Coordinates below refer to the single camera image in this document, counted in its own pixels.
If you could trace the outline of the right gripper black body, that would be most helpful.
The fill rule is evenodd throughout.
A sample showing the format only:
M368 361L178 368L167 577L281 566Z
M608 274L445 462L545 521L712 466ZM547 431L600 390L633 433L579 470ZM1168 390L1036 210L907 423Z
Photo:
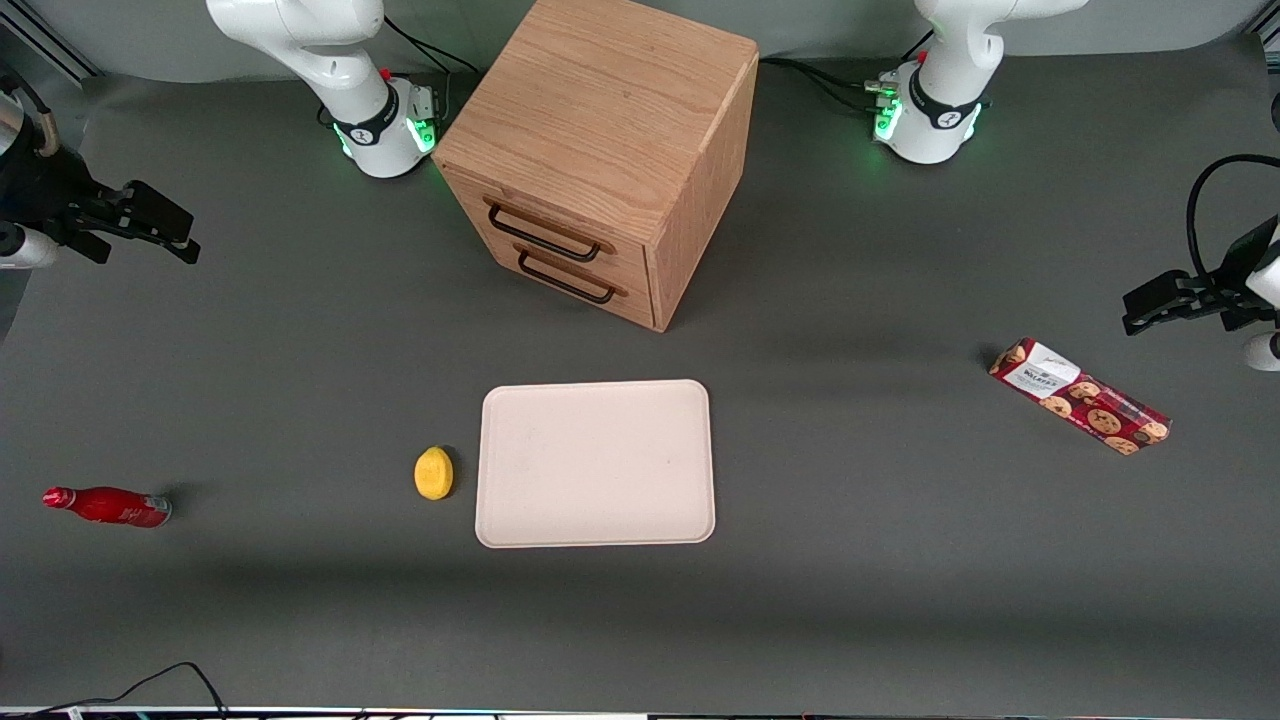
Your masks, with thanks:
M114 231L115 217L97 217L111 190L96 181L79 155L61 150L51 158L9 150L1 159L1 220L42 229L49 222L77 225L90 208L90 228Z

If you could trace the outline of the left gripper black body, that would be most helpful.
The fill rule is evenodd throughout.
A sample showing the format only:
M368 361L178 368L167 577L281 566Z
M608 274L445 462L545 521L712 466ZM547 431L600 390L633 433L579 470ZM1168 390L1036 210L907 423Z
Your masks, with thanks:
M1242 299L1279 305L1279 229L1271 217L1228 246L1215 282Z

